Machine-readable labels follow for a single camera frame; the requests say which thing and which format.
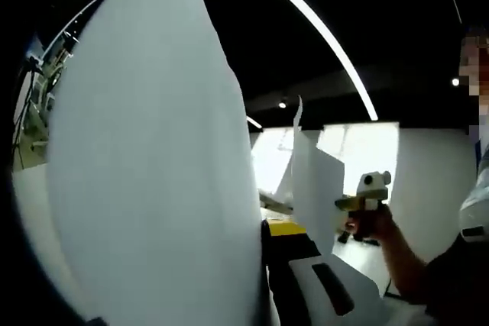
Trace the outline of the person's right hand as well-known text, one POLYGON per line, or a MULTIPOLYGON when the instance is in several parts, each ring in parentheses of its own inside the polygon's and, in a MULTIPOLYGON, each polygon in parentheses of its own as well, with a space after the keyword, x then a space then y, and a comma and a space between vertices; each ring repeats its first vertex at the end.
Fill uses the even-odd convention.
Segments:
POLYGON ((345 222, 345 231, 357 241, 364 239, 382 241, 397 228, 390 207, 379 204, 375 210, 350 211, 345 222))

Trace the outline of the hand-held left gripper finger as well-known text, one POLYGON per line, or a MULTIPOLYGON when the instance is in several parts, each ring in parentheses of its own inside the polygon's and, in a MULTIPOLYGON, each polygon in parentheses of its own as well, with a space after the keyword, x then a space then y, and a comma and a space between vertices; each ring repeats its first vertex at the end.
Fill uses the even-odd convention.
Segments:
POLYGON ((298 224, 264 219, 261 243, 282 325, 386 324, 374 281, 336 255, 322 255, 298 224))

